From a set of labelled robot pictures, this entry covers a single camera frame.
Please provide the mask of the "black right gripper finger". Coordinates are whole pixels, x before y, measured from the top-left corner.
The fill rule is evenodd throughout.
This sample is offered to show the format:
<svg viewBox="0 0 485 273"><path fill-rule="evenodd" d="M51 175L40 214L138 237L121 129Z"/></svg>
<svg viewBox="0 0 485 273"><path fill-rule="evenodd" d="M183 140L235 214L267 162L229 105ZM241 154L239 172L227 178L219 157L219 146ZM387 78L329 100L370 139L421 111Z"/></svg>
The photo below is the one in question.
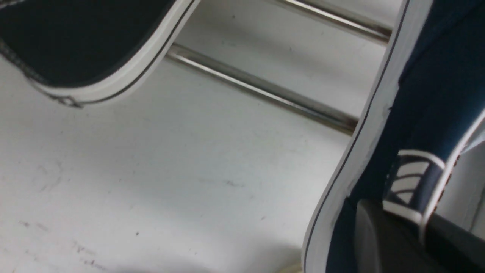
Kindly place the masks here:
<svg viewBox="0 0 485 273"><path fill-rule="evenodd" d="M382 205L357 205L354 252L359 273L483 273L484 240L433 214L420 243L410 226Z"/></svg>

